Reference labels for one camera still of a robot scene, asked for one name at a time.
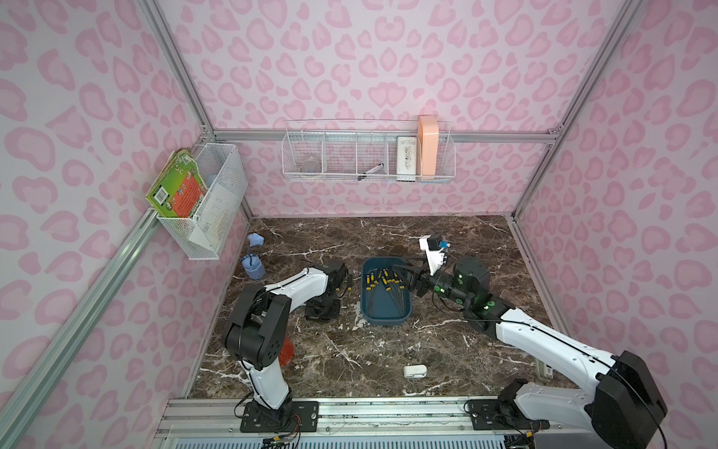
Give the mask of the teal plastic storage box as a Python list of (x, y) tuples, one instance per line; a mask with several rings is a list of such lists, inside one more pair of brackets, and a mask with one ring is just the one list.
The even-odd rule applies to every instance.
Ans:
[(412, 312), (411, 292), (399, 278), (399, 257), (371, 257), (362, 265), (361, 312), (370, 325), (395, 327)]

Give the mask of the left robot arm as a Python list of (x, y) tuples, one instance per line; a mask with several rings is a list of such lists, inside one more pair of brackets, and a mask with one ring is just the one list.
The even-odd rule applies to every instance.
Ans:
[(353, 275), (339, 259), (312, 265), (276, 284), (250, 284), (239, 295), (223, 334), (223, 345), (250, 376), (254, 402), (278, 412), (290, 402), (290, 387), (280, 371), (289, 317), (303, 309), (309, 321), (340, 314), (341, 299)]

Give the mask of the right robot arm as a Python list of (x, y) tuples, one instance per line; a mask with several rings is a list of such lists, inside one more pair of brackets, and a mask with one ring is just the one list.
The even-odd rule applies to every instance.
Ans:
[(464, 320), (487, 337), (522, 350), (567, 377), (575, 387), (541, 387), (516, 381), (504, 403), (530, 420), (591, 430), (612, 448), (645, 448), (661, 434), (668, 408), (646, 362), (594, 348), (547, 327), (491, 292), (489, 272), (464, 257), (452, 273), (422, 266), (396, 267), (402, 284), (458, 304)]

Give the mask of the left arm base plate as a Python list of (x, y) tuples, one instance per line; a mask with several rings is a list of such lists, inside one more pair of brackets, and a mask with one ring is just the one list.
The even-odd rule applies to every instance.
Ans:
[(241, 433), (280, 433), (299, 426), (302, 433), (316, 432), (320, 404), (317, 401), (286, 400), (278, 410), (252, 400), (241, 415)]

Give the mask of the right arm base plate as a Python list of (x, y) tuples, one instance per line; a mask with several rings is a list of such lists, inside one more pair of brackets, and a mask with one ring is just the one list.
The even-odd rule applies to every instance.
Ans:
[(529, 419), (517, 406), (496, 398), (468, 400), (464, 404), (464, 412), (469, 415), (473, 430), (538, 432), (551, 428), (549, 421)]

